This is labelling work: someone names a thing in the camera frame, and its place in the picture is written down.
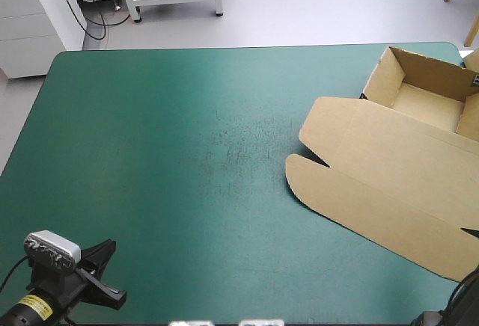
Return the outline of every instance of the power cord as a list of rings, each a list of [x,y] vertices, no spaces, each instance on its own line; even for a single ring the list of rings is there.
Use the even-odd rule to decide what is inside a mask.
[[[73,10],[72,5],[70,4],[70,1],[65,0],[65,2],[68,4],[68,7],[69,7],[69,9],[70,9],[70,11],[71,11],[73,17],[75,18],[76,22],[78,23],[78,25],[82,28],[82,30],[83,30],[89,37],[93,38],[94,40],[102,40],[102,39],[104,39],[104,38],[106,37],[106,27],[113,26],[113,25],[120,25],[121,23],[126,22],[126,20],[129,18],[129,16],[128,16],[127,18],[125,18],[125,19],[122,20],[121,22],[112,23],[111,25],[107,25],[107,24],[105,24],[105,19],[103,18],[102,13],[98,10],[98,13],[99,13],[100,18],[101,18],[101,20],[102,20],[102,23],[97,23],[97,22],[94,22],[94,21],[92,21],[92,20],[90,20],[90,19],[88,19],[88,18],[85,18],[86,20],[92,22],[93,24],[95,24],[95,25],[101,25],[101,26],[103,27],[103,35],[102,35],[102,37],[95,37],[94,35],[92,35],[91,33],[89,33],[85,27],[83,27],[83,25],[82,25],[81,22],[79,21],[78,17],[76,16],[75,11]]]
[[[10,276],[12,276],[13,272],[16,270],[16,268],[18,268],[22,262],[24,262],[25,260],[28,259],[28,256],[24,256],[23,258],[21,258],[20,260],[18,260],[16,262],[16,264],[10,269],[10,271],[8,272],[6,278],[3,280],[3,283],[1,283],[0,285],[0,293],[3,291],[5,285],[7,285],[7,281],[8,279],[10,279]]]
[[[457,284],[456,288],[454,289],[449,298],[446,308],[443,309],[443,311],[439,312],[442,316],[442,320],[440,321],[438,326],[448,326],[449,315],[454,308],[456,300],[458,300],[458,298],[464,296],[464,294],[467,293],[467,291],[469,290],[469,281],[475,279],[476,277],[479,277],[479,268],[476,268],[473,272],[464,277],[464,279],[459,284]]]
[[[15,272],[16,268],[18,268],[27,259],[28,259],[28,256],[25,255],[23,258],[18,260],[16,264],[10,269],[6,278],[3,280],[3,282],[0,285],[0,293],[3,291],[5,285],[7,285],[8,279],[10,279],[10,276],[12,276],[12,274]],[[74,322],[72,319],[70,319],[68,316],[65,316],[64,320],[69,326],[78,326],[78,324]]]

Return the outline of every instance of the cardboard flap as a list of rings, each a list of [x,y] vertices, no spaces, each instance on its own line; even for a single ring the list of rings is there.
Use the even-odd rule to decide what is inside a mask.
[[[466,98],[457,133],[479,141],[479,93]]]
[[[286,177],[314,211],[443,277],[462,280],[479,263],[479,239],[351,176],[291,155]]]
[[[390,107],[405,76],[391,49],[387,48],[367,80],[363,94],[380,105]]]
[[[406,73],[404,82],[407,84],[460,102],[479,92],[479,86],[474,85],[478,73],[473,70],[403,49],[390,48]]]
[[[479,49],[476,49],[473,53],[467,55],[464,58],[464,64],[468,70],[479,72]]]
[[[478,142],[347,98],[319,98],[299,135],[337,172],[457,229],[479,229]]]

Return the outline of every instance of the drawer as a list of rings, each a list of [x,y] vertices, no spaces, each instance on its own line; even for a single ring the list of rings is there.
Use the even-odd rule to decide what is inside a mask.
[[[0,40],[0,68],[8,78],[41,76],[63,51],[58,36]]]
[[[16,40],[56,34],[46,14],[0,18],[0,40]]]
[[[0,0],[0,18],[45,13],[39,0]]]

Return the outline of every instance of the white drawer cabinet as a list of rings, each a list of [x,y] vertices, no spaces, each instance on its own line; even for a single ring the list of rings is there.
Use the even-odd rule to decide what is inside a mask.
[[[69,0],[81,24],[76,0]],[[0,0],[0,68],[8,78],[46,74],[60,52],[81,50],[84,31],[65,0]]]

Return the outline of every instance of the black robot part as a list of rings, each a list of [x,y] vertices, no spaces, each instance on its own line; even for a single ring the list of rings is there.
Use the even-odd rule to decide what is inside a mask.
[[[126,292],[101,283],[115,249],[115,241],[108,239],[82,250],[80,262],[67,275],[29,258],[29,293],[0,318],[0,326],[53,326],[79,302],[119,310],[125,303]]]

